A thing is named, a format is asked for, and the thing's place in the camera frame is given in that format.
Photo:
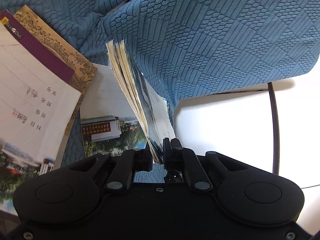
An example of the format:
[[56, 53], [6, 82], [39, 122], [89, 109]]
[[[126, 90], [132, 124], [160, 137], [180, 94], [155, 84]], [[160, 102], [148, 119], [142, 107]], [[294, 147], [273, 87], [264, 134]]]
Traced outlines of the blue floor chair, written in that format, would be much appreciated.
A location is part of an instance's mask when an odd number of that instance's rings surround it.
[[100, 19], [126, 0], [1, 0], [11, 14], [27, 5], [82, 55]]
[[125, 40], [171, 108], [194, 98], [310, 72], [319, 0], [66, 0], [69, 37], [93, 63]]

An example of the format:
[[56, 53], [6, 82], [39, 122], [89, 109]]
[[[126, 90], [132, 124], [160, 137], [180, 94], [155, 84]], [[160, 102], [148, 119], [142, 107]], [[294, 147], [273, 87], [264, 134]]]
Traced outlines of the glossy photo postcard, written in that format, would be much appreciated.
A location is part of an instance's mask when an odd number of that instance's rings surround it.
[[53, 170], [79, 98], [1, 25], [1, 211], [15, 216], [16, 188]]

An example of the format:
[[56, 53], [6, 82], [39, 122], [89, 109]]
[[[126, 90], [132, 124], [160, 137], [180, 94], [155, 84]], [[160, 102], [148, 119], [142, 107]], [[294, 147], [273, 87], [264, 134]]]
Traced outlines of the tan Chinese painting book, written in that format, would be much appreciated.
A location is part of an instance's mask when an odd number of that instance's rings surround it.
[[54, 165], [54, 168], [57, 169], [61, 166], [63, 155], [69, 148], [67, 146], [67, 142], [78, 141], [80, 148], [83, 148], [82, 139], [80, 138], [80, 130], [76, 128], [80, 126], [80, 105], [89, 89], [89, 85], [91, 84], [93, 77], [97, 72], [97, 67], [93, 66], [88, 59], [73, 48], [27, 5], [21, 7], [14, 14], [14, 18], [16, 18], [16, 20], [49, 51], [74, 70], [74, 75], [70, 85], [81, 93], [73, 115], [66, 127], [65, 134], [57, 154]]

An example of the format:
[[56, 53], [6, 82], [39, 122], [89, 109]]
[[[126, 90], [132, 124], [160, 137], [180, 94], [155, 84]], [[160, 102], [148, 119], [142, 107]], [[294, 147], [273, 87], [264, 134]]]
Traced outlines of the left blue floor chair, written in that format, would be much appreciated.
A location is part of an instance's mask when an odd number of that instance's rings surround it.
[[11, 14], [27, 5], [82, 55], [100, 19], [126, 0], [1, 0]]

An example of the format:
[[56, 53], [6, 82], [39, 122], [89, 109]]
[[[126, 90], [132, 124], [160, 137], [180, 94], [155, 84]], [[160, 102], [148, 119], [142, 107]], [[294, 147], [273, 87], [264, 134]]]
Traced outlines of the building photo postcard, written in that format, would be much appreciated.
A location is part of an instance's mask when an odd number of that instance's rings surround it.
[[80, 121], [87, 157], [104, 152], [119, 156], [125, 150], [146, 146], [145, 135], [135, 117], [109, 115]]

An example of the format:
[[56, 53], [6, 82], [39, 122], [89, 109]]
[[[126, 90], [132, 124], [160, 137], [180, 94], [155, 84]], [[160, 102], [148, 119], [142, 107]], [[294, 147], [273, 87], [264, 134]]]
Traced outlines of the white text paper sheets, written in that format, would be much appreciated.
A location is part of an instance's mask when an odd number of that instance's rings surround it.
[[111, 40], [106, 48], [113, 73], [144, 132], [154, 162], [164, 164], [163, 139], [175, 137], [169, 103], [148, 83], [124, 40]]

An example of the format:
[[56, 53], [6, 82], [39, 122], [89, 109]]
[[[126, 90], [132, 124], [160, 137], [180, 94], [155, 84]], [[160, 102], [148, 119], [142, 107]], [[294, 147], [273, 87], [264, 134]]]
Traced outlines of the purple and gold book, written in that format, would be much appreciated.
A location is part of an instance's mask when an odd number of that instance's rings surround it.
[[68, 67], [56, 55], [50, 52], [40, 41], [38, 41], [23, 25], [21, 25], [10, 12], [1, 12], [1, 23], [7, 31], [20, 43], [31, 55], [39, 60], [51, 72], [66, 83], [70, 83], [74, 70]]

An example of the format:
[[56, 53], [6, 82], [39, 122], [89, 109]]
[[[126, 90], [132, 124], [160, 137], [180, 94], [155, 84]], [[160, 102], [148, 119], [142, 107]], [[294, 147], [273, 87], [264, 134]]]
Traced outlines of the dark curved metal bar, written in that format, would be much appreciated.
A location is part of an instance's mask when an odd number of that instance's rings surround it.
[[273, 164], [272, 173], [279, 174], [280, 165], [280, 132], [279, 132], [279, 117], [276, 102], [276, 95], [274, 87], [271, 82], [267, 84], [268, 94], [270, 97], [271, 114], [272, 114], [272, 126], [273, 126]]

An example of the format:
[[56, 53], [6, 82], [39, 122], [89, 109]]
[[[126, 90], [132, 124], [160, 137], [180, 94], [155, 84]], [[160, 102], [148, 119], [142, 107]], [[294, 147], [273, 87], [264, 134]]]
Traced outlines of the white lined paper sheet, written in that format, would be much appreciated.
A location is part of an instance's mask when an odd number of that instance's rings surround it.
[[93, 64], [97, 72], [80, 106], [81, 124], [90, 125], [118, 120], [121, 124], [138, 124], [111, 67]]

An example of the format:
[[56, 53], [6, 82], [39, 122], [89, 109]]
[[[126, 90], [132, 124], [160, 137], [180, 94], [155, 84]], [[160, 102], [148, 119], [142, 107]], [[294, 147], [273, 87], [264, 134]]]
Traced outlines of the right blue floor chair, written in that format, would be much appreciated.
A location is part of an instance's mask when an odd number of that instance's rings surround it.
[[319, 0], [66, 0], [69, 37], [93, 63], [125, 40], [171, 108], [194, 98], [310, 72]]

